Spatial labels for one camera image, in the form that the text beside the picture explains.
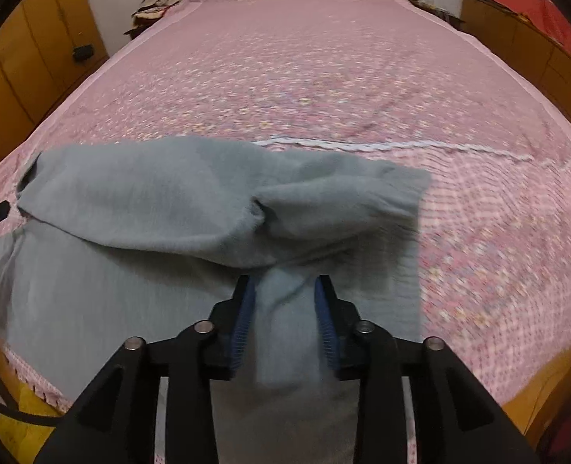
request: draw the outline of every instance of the wooden wardrobe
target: wooden wardrobe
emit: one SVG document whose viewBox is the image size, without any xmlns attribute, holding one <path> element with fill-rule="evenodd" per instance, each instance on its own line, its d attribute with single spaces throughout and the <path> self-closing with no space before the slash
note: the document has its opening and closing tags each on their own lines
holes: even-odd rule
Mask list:
<svg viewBox="0 0 571 464">
<path fill-rule="evenodd" d="M 106 59 L 87 0 L 21 1 L 0 28 L 0 161 Z"/>
</svg>

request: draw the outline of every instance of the folded gray fabric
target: folded gray fabric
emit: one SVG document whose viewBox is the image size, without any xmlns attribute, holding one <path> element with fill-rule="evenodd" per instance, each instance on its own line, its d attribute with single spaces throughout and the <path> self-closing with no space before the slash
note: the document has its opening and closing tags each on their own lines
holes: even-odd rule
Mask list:
<svg viewBox="0 0 571 464">
<path fill-rule="evenodd" d="M 222 462 L 347 462 L 354 383 L 323 360 L 313 281 L 419 339 L 424 171 L 345 153 L 164 138 L 37 156 L 0 239 L 0 337 L 74 399 L 125 338 L 169 338 L 258 281 L 252 336 L 215 383 Z M 157 437 L 157 449 L 163 447 Z"/>
</svg>

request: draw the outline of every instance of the pink bedsheet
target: pink bedsheet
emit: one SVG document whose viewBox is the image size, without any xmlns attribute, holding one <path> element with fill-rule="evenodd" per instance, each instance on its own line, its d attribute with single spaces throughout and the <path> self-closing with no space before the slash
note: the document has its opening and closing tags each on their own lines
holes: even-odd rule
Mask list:
<svg viewBox="0 0 571 464">
<path fill-rule="evenodd" d="M 571 344 L 571 125 L 406 0 L 184 0 L 0 164 L 0 201 L 37 150 L 187 134 L 428 169 L 422 334 L 444 337 L 499 402 Z M 14 208 L 0 234 L 20 223 Z"/>
</svg>

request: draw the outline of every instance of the yellow fabric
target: yellow fabric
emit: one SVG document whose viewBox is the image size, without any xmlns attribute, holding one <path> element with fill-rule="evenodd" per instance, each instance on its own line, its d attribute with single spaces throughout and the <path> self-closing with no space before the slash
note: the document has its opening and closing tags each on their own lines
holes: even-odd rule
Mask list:
<svg viewBox="0 0 571 464">
<path fill-rule="evenodd" d="M 19 409 L 35 415 L 60 415 L 25 384 L 19 392 Z M 33 426 L 0 416 L 0 439 L 19 464 L 32 464 L 53 428 Z"/>
</svg>

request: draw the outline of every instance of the metal screw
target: metal screw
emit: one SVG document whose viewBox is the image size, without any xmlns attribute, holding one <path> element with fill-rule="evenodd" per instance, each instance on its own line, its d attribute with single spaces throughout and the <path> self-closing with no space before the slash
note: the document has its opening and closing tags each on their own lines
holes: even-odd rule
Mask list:
<svg viewBox="0 0 571 464">
<path fill-rule="evenodd" d="M 198 321 L 195 323 L 193 329 L 201 334 L 210 333 L 214 330 L 214 324 L 210 321 Z"/>
<path fill-rule="evenodd" d="M 374 328 L 374 324 L 370 321 L 359 321 L 357 323 L 357 331 L 359 333 L 371 333 Z"/>
<path fill-rule="evenodd" d="M 144 339 L 140 336 L 132 336 L 125 340 L 125 349 L 129 349 L 130 351 L 136 351 L 140 347 L 144 345 Z"/>
<path fill-rule="evenodd" d="M 430 351 L 441 351 L 444 349 L 444 340 L 437 336 L 431 336 L 426 339 L 426 347 Z"/>
</svg>

